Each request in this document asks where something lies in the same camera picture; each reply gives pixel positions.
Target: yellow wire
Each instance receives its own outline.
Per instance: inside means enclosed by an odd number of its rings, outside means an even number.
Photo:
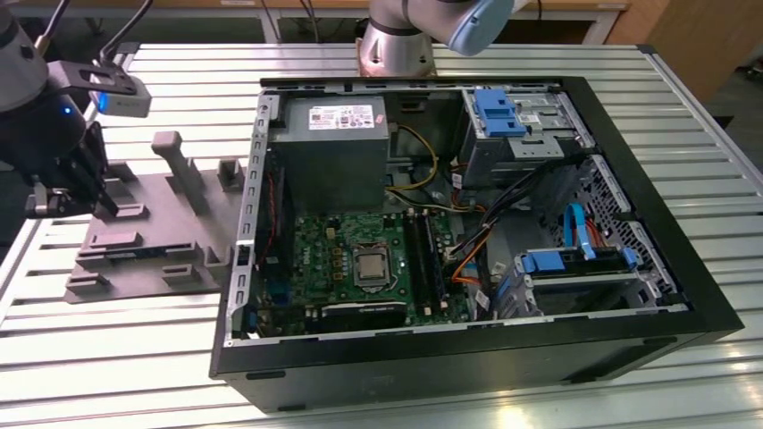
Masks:
[[[402,128],[403,130],[406,130],[407,132],[410,132],[414,135],[414,137],[427,147],[427,150],[430,151],[430,155],[432,155],[432,170],[430,171],[430,175],[427,176],[427,178],[423,181],[420,181],[419,183],[414,183],[412,185],[387,187],[387,189],[392,189],[392,190],[411,190],[411,189],[420,188],[422,186],[424,186],[427,183],[430,183],[432,181],[434,176],[438,173],[438,155],[434,153],[432,144],[419,134],[419,132],[416,132],[408,125],[399,125],[399,128]]]

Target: blue led light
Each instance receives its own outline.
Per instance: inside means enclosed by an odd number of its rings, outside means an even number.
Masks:
[[[108,108],[108,95],[102,92],[98,95],[98,112],[100,113],[106,112],[107,108]]]

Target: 3d printed holder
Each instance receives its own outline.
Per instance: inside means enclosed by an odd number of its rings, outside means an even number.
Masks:
[[[200,172],[182,143],[175,131],[154,136],[168,174],[135,175],[126,163],[110,165],[107,192],[119,213],[91,221],[67,302],[203,293],[228,284],[244,171],[232,159]]]

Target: ram slot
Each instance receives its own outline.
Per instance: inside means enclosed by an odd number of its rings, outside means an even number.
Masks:
[[[432,304],[435,306],[435,311],[446,310],[446,291],[444,291],[444,280],[443,280],[443,267],[440,266],[440,254],[438,253],[438,243],[434,238],[432,223],[430,221],[428,213],[424,212],[422,216],[418,217],[420,224],[420,230],[424,233],[423,237],[423,260],[424,267],[427,269],[427,278],[430,283],[430,294],[432,296]]]
[[[416,313],[419,315],[430,315],[432,313],[432,303],[430,295],[430,285],[427,277],[427,268],[423,258],[423,231],[418,221],[418,215],[408,213],[404,215],[403,234],[406,236],[406,253],[408,255],[408,271],[411,279],[411,289],[414,293],[414,302],[416,304]]]

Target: cpu socket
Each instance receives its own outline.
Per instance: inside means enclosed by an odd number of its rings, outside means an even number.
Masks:
[[[354,248],[355,286],[367,293],[378,293],[390,286],[387,245]]]

